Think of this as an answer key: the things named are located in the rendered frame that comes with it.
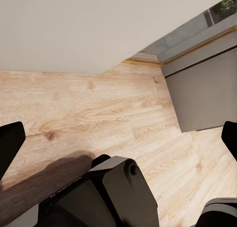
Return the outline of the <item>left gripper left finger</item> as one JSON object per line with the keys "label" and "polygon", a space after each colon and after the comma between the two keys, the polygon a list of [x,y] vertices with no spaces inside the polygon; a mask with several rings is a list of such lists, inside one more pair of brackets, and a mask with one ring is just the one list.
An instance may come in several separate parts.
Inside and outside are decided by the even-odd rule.
{"label": "left gripper left finger", "polygon": [[26,134],[21,121],[0,127],[0,181],[25,140]]}

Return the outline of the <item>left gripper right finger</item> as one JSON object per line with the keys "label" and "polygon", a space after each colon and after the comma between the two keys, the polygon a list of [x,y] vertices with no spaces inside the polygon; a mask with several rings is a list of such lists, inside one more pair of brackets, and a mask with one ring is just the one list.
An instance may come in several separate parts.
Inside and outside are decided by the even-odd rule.
{"label": "left gripper right finger", "polygon": [[221,139],[237,161],[237,123],[226,121],[223,125]]}

